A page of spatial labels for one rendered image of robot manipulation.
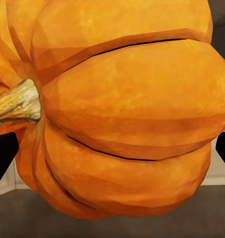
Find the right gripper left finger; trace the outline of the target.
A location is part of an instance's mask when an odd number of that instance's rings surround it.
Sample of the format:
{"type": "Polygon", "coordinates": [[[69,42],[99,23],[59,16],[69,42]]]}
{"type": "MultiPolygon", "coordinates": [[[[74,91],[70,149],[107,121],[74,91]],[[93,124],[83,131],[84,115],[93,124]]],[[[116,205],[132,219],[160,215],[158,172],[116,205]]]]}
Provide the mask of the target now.
{"type": "Polygon", "coordinates": [[[0,135],[0,180],[18,151],[18,140],[14,132],[0,135]]]}

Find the pumpkin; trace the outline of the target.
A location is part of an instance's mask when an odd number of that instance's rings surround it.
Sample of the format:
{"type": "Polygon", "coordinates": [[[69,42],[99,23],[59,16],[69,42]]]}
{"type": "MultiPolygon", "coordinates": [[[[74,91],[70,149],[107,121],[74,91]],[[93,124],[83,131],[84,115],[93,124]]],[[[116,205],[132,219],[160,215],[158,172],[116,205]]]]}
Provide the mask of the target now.
{"type": "Polygon", "coordinates": [[[0,0],[0,135],[23,182],[78,219],[163,215],[225,130],[208,0],[0,0]]]}

